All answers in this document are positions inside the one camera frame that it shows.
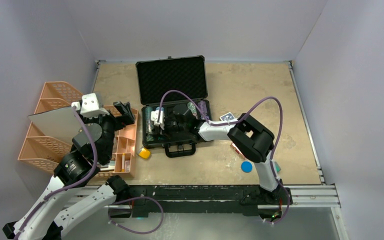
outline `gray wall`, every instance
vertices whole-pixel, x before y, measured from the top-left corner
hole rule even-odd
[[[384,1],[328,1],[294,72],[350,238],[384,239]]]
[[[327,0],[67,0],[96,59],[294,59]]]
[[[0,0],[0,239],[49,176],[17,162],[43,83],[67,81],[87,93],[94,59],[61,0]]]

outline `orange storage bin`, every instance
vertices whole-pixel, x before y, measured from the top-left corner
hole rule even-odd
[[[68,107],[72,102],[82,99],[82,95],[80,91],[67,82],[46,82],[34,113],[38,114]],[[112,105],[104,106],[104,108],[111,111],[116,117],[120,115]],[[114,151],[112,154],[112,159],[115,160],[115,170],[99,172],[89,182],[90,184],[105,181],[113,175],[120,175],[122,178],[133,178],[135,176],[135,146],[139,113],[138,110],[133,108],[131,111],[135,117],[134,124],[127,126],[115,134]],[[40,129],[33,123],[30,123],[18,160],[49,174],[53,174],[58,163],[70,149],[71,145],[54,137],[45,136]],[[130,161],[129,171],[122,172],[123,154],[125,160]]]

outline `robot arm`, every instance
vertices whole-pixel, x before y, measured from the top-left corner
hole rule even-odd
[[[167,120],[164,112],[161,111],[159,119],[158,112],[158,110],[151,112],[151,120],[154,126],[159,126],[163,133],[170,135],[171,128],[165,126],[164,123]],[[190,139],[202,139],[206,142],[213,140],[232,141],[242,154],[254,163],[260,187],[269,192],[278,189],[280,177],[276,171],[273,172],[274,160],[270,157],[275,136],[251,115],[237,124],[229,124],[227,121],[207,122],[196,119],[184,103],[176,105],[173,108],[172,115],[176,119],[176,131],[182,130],[182,134],[193,136]]]
[[[118,175],[110,177],[94,193],[64,209],[53,220],[51,230],[48,230],[45,240],[64,238],[69,231],[91,216],[93,213],[118,200],[127,199],[129,186]]]
[[[101,104],[101,99],[96,93],[84,95],[82,96],[81,102],[74,102],[72,105],[76,107],[77,112],[80,112],[80,117],[92,136],[97,150],[98,159],[96,160],[102,165],[107,164],[112,155],[115,131],[124,128],[126,125],[133,124],[135,121],[130,110],[130,104],[123,105],[121,102],[114,103],[115,108],[121,114],[121,116],[118,117],[114,117],[114,115],[104,109]],[[33,207],[21,220],[7,223],[3,227],[2,230],[8,239],[43,239],[50,226],[55,227],[53,221],[67,201],[100,171],[100,169],[96,167],[95,171],[90,174],[92,169],[91,162],[94,160],[93,151],[90,140],[82,129],[80,129],[79,133],[72,139],[72,142],[71,152],[66,154],[55,168],[54,175],[51,177],[46,190]],[[60,191],[49,197],[52,192],[77,183],[79,180],[83,182],[73,188]],[[67,222],[71,222],[67,226],[78,223],[77,221]]]
[[[259,178],[259,185],[263,189],[272,192],[278,187],[279,175],[275,171],[273,175],[271,162],[271,150],[273,149],[274,134],[252,116],[248,116],[242,122],[232,125],[212,126],[211,124],[225,123],[204,122],[199,127],[198,134],[205,141],[230,140],[242,154],[255,165]]]

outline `tabletop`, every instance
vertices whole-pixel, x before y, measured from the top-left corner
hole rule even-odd
[[[239,117],[257,101],[277,97],[283,108],[283,127],[274,158],[281,167],[284,184],[320,184],[320,177],[289,68],[285,63],[206,63],[208,97],[213,120],[228,112]],[[134,63],[103,63],[94,87],[105,105],[130,102],[139,110],[138,78]],[[268,100],[251,115],[270,129],[279,129],[279,108]],[[136,149],[142,147],[142,121],[136,135]],[[136,157],[136,173],[126,179],[133,185],[247,185],[258,184],[255,169],[241,170],[243,159],[230,141],[199,143],[192,156],[168,158],[163,148],[151,149],[151,157]]]

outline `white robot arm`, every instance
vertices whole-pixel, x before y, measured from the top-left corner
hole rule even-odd
[[[182,117],[179,119],[193,119],[191,112],[183,108]],[[164,112],[161,111],[161,116],[158,119],[159,111],[151,112],[151,120],[154,126],[159,126],[164,131]],[[258,122],[252,116],[246,117],[237,124],[230,124],[229,121],[200,121],[200,123],[193,128],[193,132],[197,132],[199,139],[207,141],[213,140],[227,140],[232,141],[242,152],[242,154],[255,165],[255,169],[259,178],[259,185],[266,191],[272,192],[278,188],[280,177],[277,171],[273,171],[275,166],[274,160],[271,157],[271,150],[274,147],[273,141],[275,136],[273,133]]]
[[[108,192],[108,186],[103,185],[100,197],[93,194],[80,204],[72,206],[70,210],[64,210],[63,212],[71,212],[70,218],[67,218],[69,217],[67,214],[70,213],[64,215],[65,219],[60,215],[60,210],[68,200],[100,171],[96,167],[97,163],[102,165],[109,163],[115,131],[135,122],[129,103],[124,105],[121,102],[115,102],[113,105],[121,116],[114,117],[105,110],[96,93],[84,95],[81,102],[72,104],[74,113],[84,130],[80,130],[79,134],[72,139],[71,152],[62,158],[45,191],[27,214],[19,221],[7,223],[3,227],[2,230],[8,239],[41,240],[47,235],[50,226],[65,229],[63,232],[66,233],[72,226],[99,209],[95,207],[108,205],[110,201],[115,200],[117,191],[113,190],[111,194]]]

